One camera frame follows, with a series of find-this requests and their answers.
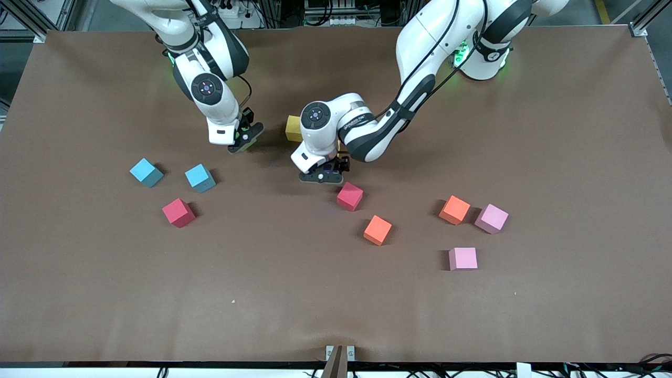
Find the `metal frame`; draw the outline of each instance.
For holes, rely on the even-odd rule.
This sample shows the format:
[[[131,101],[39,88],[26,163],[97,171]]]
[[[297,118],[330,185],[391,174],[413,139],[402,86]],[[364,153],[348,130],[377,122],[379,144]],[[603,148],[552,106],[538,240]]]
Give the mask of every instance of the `metal frame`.
[[[614,18],[609,24],[610,25],[615,25],[618,22],[618,20],[622,19],[626,14],[628,14],[629,11],[632,11],[632,8],[636,7],[641,2],[642,2],[642,0],[633,1],[632,4],[630,4],[630,6],[626,8],[626,10],[621,12],[620,15],[616,16],[616,18]]]
[[[6,9],[26,30],[7,30],[0,42],[44,42],[49,30],[66,30],[80,0],[65,0],[56,23],[44,15],[30,0],[0,0]]]
[[[28,0],[0,0],[0,4],[18,22],[33,33],[37,42],[44,42],[49,30],[57,30],[56,24],[51,22],[33,3]]]
[[[642,37],[648,35],[646,27],[655,19],[666,6],[672,3],[672,0],[656,0],[649,5],[642,13],[629,23],[630,33],[633,37]]]

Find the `foam cube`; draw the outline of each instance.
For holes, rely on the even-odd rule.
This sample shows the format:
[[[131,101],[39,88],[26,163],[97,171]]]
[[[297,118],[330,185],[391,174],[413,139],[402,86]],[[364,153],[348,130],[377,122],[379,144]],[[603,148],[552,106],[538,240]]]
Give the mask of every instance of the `foam cube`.
[[[364,191],[362,189],[346,182],[338,193],[336,201],[347,210],[354,211],[357,208],[357,205],[360,204],[363,196]]]
[[[303,142],[301,136],[301,119],[297,116],[287,117],[287,126],[285,126],[285,135],[288,141]]]
[[[165,205],[163,207],[163,214],[168,219],[168,222],[177,228],[182,228],[196,219],[189,205],[179,198]]]
[[[161,171],[159,171],[149,160],[142,158],[138,163],[130,169],[129,171],[139,182],[142,182],[148,188],[156,185],[157,182],[163,177]]]
[[[500,233],[508,217],[509,213],[493,204],[489,204],[480,212],[474,224],[487,233]]]
[[[215,185],[212,174],[210,174],[210,171],[208,171],[203,164],[199,164],[196,167],[189,169],[184,174],[187,176],[187,180],[189,180],[189,185],[191,185],[196,192],[205,193]]]
[[[459,225],[463,220],[470,205],[455,196],[450,196],[446,201],[444,208],[439,213],[439,217],[447,220],[449,223]]]
[[[448,252],[450,270],[478,269],[476,248],[453,248]]]
[[[374,215],[369,225],[366,226],[366,230],[364,230],[364,237],[373,244],[382,245],[391,228],[392,225],[388,221]]]

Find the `power strip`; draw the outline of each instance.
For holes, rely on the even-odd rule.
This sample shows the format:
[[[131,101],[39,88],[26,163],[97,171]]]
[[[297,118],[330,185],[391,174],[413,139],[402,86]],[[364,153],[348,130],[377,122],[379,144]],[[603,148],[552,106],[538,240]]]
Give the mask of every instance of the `power strip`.
[[[241,8],[238,5],[233,5],[231,9],[219,9],[219,16],[221,18],[238,18]]]

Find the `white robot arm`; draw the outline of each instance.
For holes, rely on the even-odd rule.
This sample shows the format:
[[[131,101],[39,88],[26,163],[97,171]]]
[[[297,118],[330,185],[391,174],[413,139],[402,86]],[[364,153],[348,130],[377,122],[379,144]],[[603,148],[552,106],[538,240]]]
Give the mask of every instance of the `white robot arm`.
[[[249,147],[263,125],[252,125],[254,114],[249,108],[241,113],[226,85],[247,70],[249,55],[217,8],[207,0],[111,1],[145,21],[175,58],[173,76],[206,116],[209,141],[228,146],[231,153]]]
[[[566,4],[566,0],[541,1],[555,9]],[[477,80],[494,77],[503,66],[511,39],[525,26],[531,10],[532,0],[431,0],[397,38],[396,61],[402,83],[387,109],[373,115],[356,93],[312,102],[303,109],[303,142],[292,154],[302,172],[299,178],[328,184],[343,181],[341,173],[349,170],[349,160],[337,157],[337,139],[353,159],[378,159],[457,69]],[[463,48],[463,41],[469,47],[466,59],[454,62],[455,70],[435,86],[439,67]]]

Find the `cable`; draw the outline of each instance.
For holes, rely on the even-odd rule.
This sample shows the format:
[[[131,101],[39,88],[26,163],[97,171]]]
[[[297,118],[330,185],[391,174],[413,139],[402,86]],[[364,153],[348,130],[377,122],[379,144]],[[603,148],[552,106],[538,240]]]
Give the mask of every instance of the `cable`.
[[[597,375],[599,375],[600,377],[602,377],[602,378],[607,378],[607,376],[606,376],[606,375],[604,375],[604,374],[602,374],[602,372],[601,372],[601,371],[599,371],[599,370],[597,370],[597,369],[595,369],[595,368],[591,367],[591,366],[590,366],[590,365],[588,365],[587,363],[583,363],[583,365],[584,365],[584,366],[586,366],[586,367],[587,367],[588,369],[590,369],[590,370],[594,371],[594,372],[595,372],[595,373],[596,373]]]
[[[241,7],[247,9],[248,11],[251,11],[252,9],[254,9],[254,7],[248,8],[249,5],[250,5],[250,0],[247,0],[247,7],[243,5],[243,0],[238,1],[238,4],[240,4]]]
[[[271,23],[277,22],[278,24],[280,23],[280,20],[275,20],[274,18],[266,17],[266,15],[263,14],[261,9],[259,8],[259,5],[255,1],[252,1],[252,4],[254,4],[254,8],[257,10],[257,13],[259,14],[259,16],[263,17],[264,20],[266,21],[266,25],[264,27],[265,29],[269,29],[269,27],[268,27],[269,22],[271,22]]]
[[[2,21],[0,21],[0,25],[5,23],[5,20],[7,19],[7,15],[9,15],[9,12],[5,11],[2,7],[0,7],[0,17],[2,17]]]
[[[250,85],[250,82],[247,81],[242,75],[238,75],[238,77],[240,77],[241,80],[243,80],[245,82],[245,84],[247,84],[247,89],[249,89],[249,93],[247,94],[247,97],[239,105],[239,107],[242,108],[247,103],[247,100],[249,100],[250,97],[252,97],[252,85]]]
[[[672,357],[672,354],[669,354],[669,353],[656,354],[655,356],[653,356],[653,357],[649,357],[649,358],[647,358],[646,360],[639,361],[639,362],[637,363],[637,365],[648,364],[648,363],[650,363],[651,361],[655,361],[655,360],[657,360],[658,358],[663,358],[663,357]]]
[[[460,67],[467,60],[469,60],[469,58],[471,57],[471,54],[473,54],[474,51],[476,51],[476,46],[480,43],[480,40],[483,38],[483,33],[485,33],[485,29],[488,27],[487,26],[488,25],[488,4],[485,0],[483,0],[483,6],[485,7],[485,10],[483,12],[483,26],[481,26],[481,28],[480,28],[480,34],[478,35],[478,40],[476,40],[476,42],[474,43],[474,48],[472,48],[471,51],[466,55],[466,58],[464,58],[464,60],[460,63],[460,65],[458,65],[457,67],[455,67],[455,69],[453,69],[453,71],[450,73],[450,75],[448,75],[448,77],[446,77],[439,85],[437,85],[431,92],[429,92],[427,97],[420,103],[418,108],[420,108],[420,106],[422,106],[422,104],[424,104],[431,97],[431,95],[436,93],[437,90],[441,89],[441,87],[443,87],[444,84],[446,82],[448,82],[448,80],[450,80],[450,78],[453,77],[453,75],[455,75],[457,73],[457,71],[460,69]]]
[[[395,100],[399,97],[399,95],[401,94],[401,91],[404,89],[404,86],[406,85],[406,83],[409,82],[409,79],[418,70],[418,68],[420,68],[420,66],[427,60],[427,58],[429,58],[429,55],[432,54],[434,49],[437,48],[437,46],[439,46],[439,43],[441,43],[441,41],[444,39],[444,37],[446,36],[448,31],[450,30],[450,27],[453,26],[453,23],[455,22],[455,18],[458,15],[459,7],[460,7],[460,0],[456,0],[455,1],[455,12],[453,12],[453,17],[450,19],[450,22],[448,23],[448,27],[446,28],[446,30],[444,30],[443,34],[441,34],[441,37],[436,40],[436,43],[434,43],[434,46],[432,46],[432,48],[430,48],[429,51],[427,51],[427,54],[425,54],[425,56],[415,66],[415,68],[411,71],[411,73],[408,76],[406,76],[406,79],[401,83],[401,86],[399,87],[399,90],[397,91],[397,93],[394,97]],[[391,106],[392,106],[392,104],[388,105],[387,108],[385,108],[382,112],[378,113],[378,115],[375,116],[374,119],[376,119],[376,120],[379,119],[380,116],[382,116],[383,114],[385,114],[385,112],[390,110]]]
[[[167,378],[168,377],[168,368],[167,367],[162,367],[159,369],[159,372],[157,373],[157,378]]]
[[[306,25],[309,25],[309,26],[321,26],[321,25],[324,25],[325,23],[327,23],[327,21],[329,21],[329,19],[331,18],[331,14],[332,14],[332,12],[333,12],[333,9],[334,9],[334,3],[333,3],[332,0],[328,0],[328,1],[329,1],[329,2],[325,4],[325,14],[322,15],[321,20],[318,21],[316,24],[311,24],[310,22],[304,20],[304,22],[306,23]]]

